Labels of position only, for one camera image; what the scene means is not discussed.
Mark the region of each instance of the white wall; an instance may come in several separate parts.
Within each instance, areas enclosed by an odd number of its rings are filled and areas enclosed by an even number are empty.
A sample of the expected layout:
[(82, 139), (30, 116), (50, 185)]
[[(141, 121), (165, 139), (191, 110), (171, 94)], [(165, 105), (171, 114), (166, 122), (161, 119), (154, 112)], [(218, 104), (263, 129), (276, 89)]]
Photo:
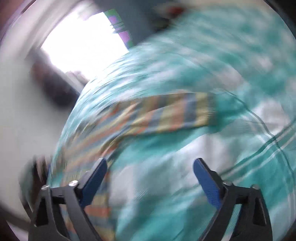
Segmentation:
[(53, 154), (70, 110), (47, 100), (26, 56), (78, 0), (37, 0), (0, 45), (0, 202), (28, 218), (19, 200), (20, 171), (33, 155)]
[(0, 201), (26, 216), (18, 177), (33, 155), (54, 152), (70, 110), (44, 97), (23, 61), (0, 63)]

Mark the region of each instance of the dark object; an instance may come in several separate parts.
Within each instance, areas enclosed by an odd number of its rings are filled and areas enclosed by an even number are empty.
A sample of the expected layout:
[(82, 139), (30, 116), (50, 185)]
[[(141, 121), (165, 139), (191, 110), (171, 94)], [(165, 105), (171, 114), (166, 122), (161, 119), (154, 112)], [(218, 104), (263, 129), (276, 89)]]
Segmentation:
[(22, 219), (15, 215), (10, 209), (8, 209), (3, 203), (0, 201), (0, 215), (13, 226), (16, 226), (24, 231), (29, 231), (30, 223), (27, 220)]
[(31, 73), (45, 96), (58, 107), (73, 107), (84, 85), (55, 67), (42, 49), (31, 50), (30, 57), (34, 61)]
[[(217, 208), (199, 241), (220, 241), (226, 231), (235, 204), (242, 204), (230, 241), (272, 241), (271, 224), (262, 193), (257, 185), (251, 188), (234, 186), (222, 181), (205, 162), (195, 160), (193, 170), (207, 195)], [(99, 159), (90, 171), (65, 187), (44, 185), (39, 192), (29, 229), (29, 241), (70, 240), (59, 205), (66, 204), (70, 220), (80, 241), (101, 241), (83, 208), (90, 205), (107, 172), (107, 162)]]
[(290, 0), (264, 0), (283, 19), (296, 38), (296, 5)]
[[(20, 201), (30, 219), (32, 217), (31, 207), (34, 207), (41, 187), (46, 184), (50, 161), (51, 157), (46, 158), (42, 156), (37, 158), (34, 156), (33, 160), (31, 161), (32, 165), (28, 165), (30, 167), (25, 169), (26, 171), (24, 172), (24, 176), (19, 181), (21, 187)], [(24, 183), (26, 183), (25, 185), (28, 186), (28, 176), (30, 176), (33, 181), (30, 183), (30, 188), (23, 189), (22, 187)]]
[(230, 241), (272, 241), (268, 210), (258, 185), (238, 187), (211, 171), (202, 158), (195, 160), (193, 171), (208, 201), (217, 208), (199, 241), (220, 241), (226, 231), (235, 204), (242, 204)]
[(106, 160), (101, 158), (79, 181), (39, 192), (29, 228), (29, 241), (70, 240), (59, 204), (66, 204), (70, 220), (80, 241), (101, 241), (83, 208), (89, 205), (107, 172)]
[(0, 211), (0, 240), (19, 241)]

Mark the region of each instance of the blue gripper pad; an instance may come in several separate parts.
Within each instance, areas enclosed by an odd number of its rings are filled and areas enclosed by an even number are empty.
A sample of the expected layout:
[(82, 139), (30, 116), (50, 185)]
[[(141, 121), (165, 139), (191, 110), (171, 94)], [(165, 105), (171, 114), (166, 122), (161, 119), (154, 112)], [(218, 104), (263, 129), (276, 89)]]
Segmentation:
[(82, 199), (79, 201), (82, 208), (91, 204), (98, 188), (100, 187), (107, 172), (107, 162), (99, 159), (92, 169), (85, 173), (79, 181), (78, 188), (82, 190)]
[(193, 163), (193, 171), (207, 196), (208, 202), (219, 209), (221, 207), (220, 190), (199, 158)]

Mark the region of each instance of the wall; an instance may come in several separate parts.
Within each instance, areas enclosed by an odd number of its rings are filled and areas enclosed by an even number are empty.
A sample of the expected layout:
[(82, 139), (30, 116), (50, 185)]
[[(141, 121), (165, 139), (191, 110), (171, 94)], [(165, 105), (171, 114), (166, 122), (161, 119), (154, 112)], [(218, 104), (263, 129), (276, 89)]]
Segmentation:
[(0, 1), (0, 29), (4, 26), (10, 16), (23, 3), (23, 0), (1, 0)]
[(0, 45), (0, 202), (28, 218), (18, 177), (33, 155), (53, 154), (70, 110), (56, 108), (30, 75), (26, 56), (78, 0), (37, 0)]
[(29, 69), (23, 61), (0, 63), (0, 201), (23, 217), (19, 173), (33, 155), (54, 152), (70, 113), (44, 97)]
[(154, 31), (145, 12), (142, 11), (133, 0), (94, 0), (100, 9), (104, 11), (115, 9), (121, 17), (124, 25), (132, 35), (133, 43), (136, 45)]

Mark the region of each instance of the teal checkered blanket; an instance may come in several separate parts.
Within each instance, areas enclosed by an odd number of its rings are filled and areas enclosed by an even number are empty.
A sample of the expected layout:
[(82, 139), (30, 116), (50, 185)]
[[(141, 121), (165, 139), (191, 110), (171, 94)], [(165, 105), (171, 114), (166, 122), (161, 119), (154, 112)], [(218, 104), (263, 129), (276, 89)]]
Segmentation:
[(109, 66), (78, 99), (48, 184), (79, 178), (96, 161), (65, 171), (77, 158), (68, 156), (77, 135), (92, 135), (90, 123), (99, 123), (111, 105), (178, 90), (210, 93), (215, 124), (121, 141), (87, 212), (99, 234), (119, 241), (197, 240), (215, 211), (192, 170), (201, 157), (223, 179), (261, 187), (280, 240), (296, 218), (296, 40), (272, 10), (192, 11)]

